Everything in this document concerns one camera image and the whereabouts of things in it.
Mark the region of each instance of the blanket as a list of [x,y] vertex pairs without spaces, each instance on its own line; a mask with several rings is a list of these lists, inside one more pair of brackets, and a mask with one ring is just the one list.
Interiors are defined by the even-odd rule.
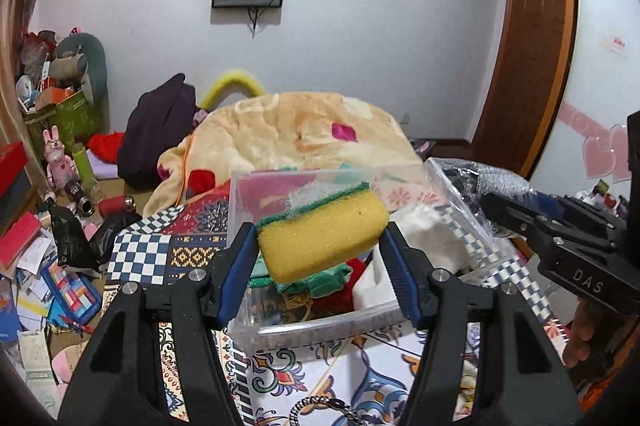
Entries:
[[158,168],[169,177],[145,206],[148,217],[179,204],[194,169],[222,184],[233,171],[421,164],[396,120],[382,109],[335,93],[259,96],[221,107]]

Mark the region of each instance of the curtain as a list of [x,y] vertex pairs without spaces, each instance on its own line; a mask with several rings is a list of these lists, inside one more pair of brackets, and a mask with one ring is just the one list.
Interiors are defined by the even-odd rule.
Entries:
[[26,166],[31,184],[41,194],[46,190],[46,175],[36,158],[22,112],[15,95],[15,76],[19,72],[22,36],[29,27],[36,0],[0,0],[0,143],[21,141],[29,162]]

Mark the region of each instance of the green storage box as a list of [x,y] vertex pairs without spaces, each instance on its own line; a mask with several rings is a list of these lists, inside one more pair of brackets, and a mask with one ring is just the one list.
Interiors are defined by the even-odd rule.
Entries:
[[71,155],[71,147],[77,136],[81,141],[86,141],[90,135],[102,128],[102,113],[99,107],[87,103],[80,91],[55,106],[43,107],[36,113],[29,114],[24,122],[27,124],[37,157],[44,159],[44,129],[58,126],[65,153]]

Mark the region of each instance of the black and white rope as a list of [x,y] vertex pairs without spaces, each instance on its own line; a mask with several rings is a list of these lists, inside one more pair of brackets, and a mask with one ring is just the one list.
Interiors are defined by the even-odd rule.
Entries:
[[360,415],[358,415],[358,413],[343,400],[332,399],[319,395],[311,395],[295,403],[289,412],[289,422],[291,423],[291,426],[300,426],[300,423],[298,422],[298,414],[300,413],[300,410],[312,404],[322,404],[328,408],[341,412],[350,424],[355,426],[367,426],[367,423],[360,417]]

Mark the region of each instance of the yellow sponge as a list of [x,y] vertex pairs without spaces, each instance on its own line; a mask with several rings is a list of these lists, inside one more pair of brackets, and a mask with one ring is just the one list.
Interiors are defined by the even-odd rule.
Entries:
[[258,223],[258,243],[273,281],[290,283],[357,257],[378,243],[389,213],[369,185],[311,205],[291,218]]

